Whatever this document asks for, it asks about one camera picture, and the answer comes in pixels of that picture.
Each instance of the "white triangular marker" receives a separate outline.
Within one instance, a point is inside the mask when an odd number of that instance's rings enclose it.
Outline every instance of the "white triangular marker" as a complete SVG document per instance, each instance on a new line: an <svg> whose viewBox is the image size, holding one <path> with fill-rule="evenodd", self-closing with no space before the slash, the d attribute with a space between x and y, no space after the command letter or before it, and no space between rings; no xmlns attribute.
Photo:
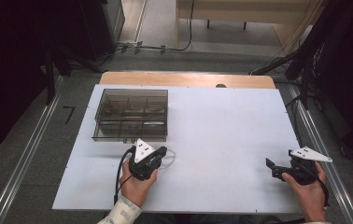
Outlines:
<svg viewBox="0 0 353 224"><path fill-rule="evenodd" d="M134 162L139 163L148 155L152 154L154 151L154 147L151 147L146 142L142 141L140 138L136 141L136 152Z"/></svg>
<svg viewBox="0 0 353 224"><path fill-rule="evenodd" d="M293 150L290 153L291 155L295 157L299 157L305 160L310 160L310 161L326 161L326 162L332 162L332 159L329 157L326 157L315 150L309 148L309 147L302 147L301 149Z"/></svg>

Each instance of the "metal rail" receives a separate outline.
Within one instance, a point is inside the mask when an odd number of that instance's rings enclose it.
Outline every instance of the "metal rail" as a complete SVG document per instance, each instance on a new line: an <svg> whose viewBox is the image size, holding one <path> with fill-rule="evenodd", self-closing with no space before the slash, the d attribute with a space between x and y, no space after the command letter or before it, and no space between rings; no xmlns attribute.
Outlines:
<svg viewBox="0 0 353 224"><path fill-rule="evenodd" d="M289 87L292 97L300 95L300 92L297 87ZM314 149L319 153L329 157L328 149L325 146L324 141L317 129L315 122L312 119L311 113L309 110L305 110L304 106L299 103L299 113L304 122L304 126L310 135L310 138L313 142ZM340 178L336 168L333 163L324 162L323 168L327 174L329 183L333 189L333 193L336 197L337 202L339 203L340 209L345 216L346 222L353 224L353 202L349 196L343 180Z"/></svg>
<svg viewBox="0 0 353 224"><path fill-rule="evenodd" d="M22 152L16 168L14 169L12 175L2 190L0 196L0 223L3 223L5 220L8 209L11 206L17 191L19 190L20 184L25 176L26 171L28 170L29 165L31 164L32 158L35 155L37 146L40 143L40 139L42 138L43 133L48 126L51 115L54 112L54 109L60 99L60 92L64 87L64 79L65 77L59 76L56 83L57 93L55 94L50 104L47 105L43 110L39 122L36 124L34 132L32 133L31 138L25 147L25 150Z"/></svg>

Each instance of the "transparent plastic box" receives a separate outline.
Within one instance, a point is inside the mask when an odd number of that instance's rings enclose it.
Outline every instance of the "transparent plastic box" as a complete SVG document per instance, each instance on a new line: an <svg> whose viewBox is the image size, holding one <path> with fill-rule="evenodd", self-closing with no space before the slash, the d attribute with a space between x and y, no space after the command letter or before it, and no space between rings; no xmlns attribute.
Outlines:
<svg viewBox="0 0 353 224"><path fill-rule="evenodd" d="M165 142L168 90L105 89L95 116L94 141Z"/></svg>

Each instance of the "black cable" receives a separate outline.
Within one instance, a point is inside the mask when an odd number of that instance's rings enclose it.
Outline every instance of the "black cable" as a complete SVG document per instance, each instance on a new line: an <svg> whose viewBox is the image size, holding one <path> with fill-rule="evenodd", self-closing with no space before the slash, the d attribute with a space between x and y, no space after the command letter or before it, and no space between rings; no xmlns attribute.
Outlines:
<svg viewBox="0 0 353 224"><path fill-rule="evenodd" d="M297 165L300 168L302 168L305 172L307 172L308 174L310 174L311 176L313 176L318 183L320 184L322 191L324 192L325 195L325 202L324 202L324 207L329 207L329 192L328 189L326 188L324 182L322 182L321 179L319 179L319 176L317 174L313 174L313 172L309 171L307 168L305 168L304 166L302 166L301 164L299 164L298 162L292 161L294 164L292 165ZM304 218L300 218L300 219L296 219L296 220L291 220L291 221L285 221L285 222L279 222L279 224L298 224L298 223L304 223L305 219Z"/></svg>
<svg viewBox="0 0 353 224"><path fill-rule="evenodd" d="M289 81L277 81L277 80L275 80L275 84L287 84L287 85L297 86L299 88L302 87L302 84L300 84L300 83L289 82Z"/></svg>
<svg viewBox="0 0 353 224"><path fill-rule="evenodd" d="M157 49L157 50L171 50L176 52L181 52L186 50L191 45L191 40L192 40L191 21L193 20L194 2L195 0L191 1L191 14L189 18L189 33L190 33L189 43L184 49L166 49L166 48L159 48L159 47L153 47L153 46L136 46L136 47L133 47L133 49Z"/></svg>
<svg viewBox="0 0 353 224"><path fill-rule="evenodd" d="M123 48L115 48L115 51L113 53L107 54L106 58L104 60L102 60L100 63L96 64L95 66L101 66L104 63L106 63L107 60L109 60L113 55L121 53L121 51L123 50Z"/></svg>
<svg viewBox="0 0 353 224"><path fill-rule="evenodd" d="M298 120L296 118L296 113L299 110L298 104L299 104L299 102L296 101L296 110L293 109L293 106L290 109L291 109L293 121L294 121L293 126L294 126L294 130L295 130L295 135L298 140L299 147L302 147L302 137L300 136L300 133L299 133Z"/></svg>
<svg viewBox="0 0 353 224"><path fill-rule="evenodd" d="M305 18L305 15L307 15L307 11L308 11L308 9L309 9L309 7L310 7L310 5L311 5L311 2L312 2L312 1L310 0L309 4L307 5L307 7L306 7L306 9L305 9L304 18ZM307 23L310 22L311 18L312 18L313 15L314 15L314 11L315 11L315 9L316 9L317 7L319 7L319 2L317 2L316 6L314 7L313 13L310 14L310 16L308 17L307 22L305 23L304 26L306 26ZM302 22L304 21L304 18L299 22L299 25L298 25L298 26L296 27L296 29L293 31L292 35L290 36L290 39L287 41L287 43L285 44L285 46L284 46L279 52L277 52L277 53L272 57L272 59L270 59L269 61L267 61L267 63L266 63L265 65L262 65L262 66L260 66L260 67L258 67L258 68L256 68L256 69L254 69L253 71L249 72L250 75L252 75L253 72L259 70L260 68L263 68L263 67L266 67L266 66L270 65L273 60L275 60L275 59L278 58L278 57L276 57L277 55L279 55L287 46L289 46L292 41L294 41L296 38L298 38L299 36L301 36L301 35L304 33L305 30L302 30L301 33L300 33L298 36L296 36L295 38L291 39L291 37L296 33L296 31L298 30L298 28L300 27L300 25L301 25Z"/></svg>
<svg viewBox="0 0 353 224"><path fill-rule="evenodd" d="M120 184L120 186L119 186L119 188L118 188L118 192L120 191L120 189L121 189L121 187L124 185L124 183L125 183L127 180L129 180L129 179L131 178L131 176L133 176L133 175L130 175L129 177L127 177L127 179L125 179L125 180Z"/></svg>
<svg viewBox="0 0 353 224"><path fill-rule="evenodd" d="M113 204L116 204L116 202L118 201L118 195L119 195L119 190L120 190L119 189L119 178L120 178L121 166L123 165L124 159L126 158L127 154L133 153L134 151L135 151L135 146L132 146L126 152L124 152L123 156L121 157L121 160L119 163L119 168L118 168L118 173L116 175L116 187L115 187L115 195L113 196Z"/></svg>
<svg viewBox="0 0 353 224"><path fill-rule="evenodd" d="M285 107L288 107L290 104L292 104L293 102L297 101L297 100L301 100L302 96L298 95L295 98L293 98L291 101L289 101L287 104L285 104ZM307 98L313 98L316 99L317 96L315 95L307 95Z"/></svg>
<svg viewBox="0 0 353 224"><path fill-rule="evenodd" d="M288 67L285 67L285 65L284 65L284 64L282 64L282 67L285 69L285 72L287 72L287 70L288 70L289 66L290 66L290 63L288 64Z"/></svg>
<svg viewBox="0 0 353 224"><path fill-rule="evenodd" d="M324 182L322 182L321 179L319 179L319 176L317 174L313 174L313 172L309 171L307 168L305 168L304 166L302 166L301 164L299 164L298 162L292 161L294 164L298 165L300 168L302 168L303 170L305 170L308 174L310 174L311 176L313 176L318 183L320 184L322 191L324 192L325 195L325 202L324 202L324 207L329 207L329 192L328 189L326 188Z"/></svg>

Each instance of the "gray floor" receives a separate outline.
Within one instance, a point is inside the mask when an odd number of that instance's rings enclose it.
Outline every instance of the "gray floor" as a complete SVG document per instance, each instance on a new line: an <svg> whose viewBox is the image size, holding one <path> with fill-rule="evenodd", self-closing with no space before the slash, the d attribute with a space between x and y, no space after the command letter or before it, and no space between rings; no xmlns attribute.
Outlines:
<svg viewBox="0 0 353 224"><path fill-rule="evenodd" d="M175 0L148 0L141 30L136 41L143 45L176 47L176 3ZM242 22L192 21L192 48L195 52L217 52L273 57L283 56L282 48L275 35L273 24ZM190 30L187 20L179 21L178 47L188 45Z"/></svg>
<svg viewBox="0 0 353 224"><path fill-rule="evenodd" d="M153 16L153 14L147 13L146 17L149 16ZM248 24L248 30L253 30L252 26L254 25ZM146 31L145 27L146 25L143 23L141 32ZM255 30L256 35L264 36L259 33L260 30L259 28ZM274 36L268 37L267 45L277 48ZM144 43L150 39L144 33L141 33L139 38L141 40L144 39ZM165 38L162 41L157 41L156 46L168 45L165 41L169 41L169 39ZM266 46L264 44L265 40L261 41L263 43L262 48L258 48L258 51L254 50L255 52L239 51L239 53L227 53L222 48L219 52L214 52L215 50L211 49L207 51L197 50L184 54L166 51L161 54L159 51L141 50L140 53L134 54L133 50L128 50L125 53L115 55L102 65L102 68L110 71L199 71L246 74L269 63L276 51L273 49L266 51L266 47L264 47ZM280 78L282 79L282 73L284 72L285 69L280 67L270 73L270 75L275 80L279 80ZM75 70L71 77L64 78L64 87L59 90L61 94L60 100L37 146L35 155L15 198L8 209L4 220L5 223L96 223L103 217L104 211L68 212L51 209L65 165L77 137L80 122L91 97L93 86L99 82L100 76L101 74L95 74L90 70L83 69ZM289 85L277 83L276 86L280 89L284 101L288 102L291 99ZM46 91L43 91L15 124L7 139L0 146L0 196L45 109L45 101ZM70 109L65 108L66 106L75 108L71 119L67 123ZM339 143L326 118L311 104L311 101L310 111L313 113L318 129L325 139L329 153L353 201L353 161L341 155ZM300 119L298 119L298 128L304 144L311 147L313 143ZM329 221L332 223L346 223L339 207L339 202L337 202L333 194L331 196L331 204L332 207L328 211ZM289 219L293 217L283 216L282 218Z"/></svg>

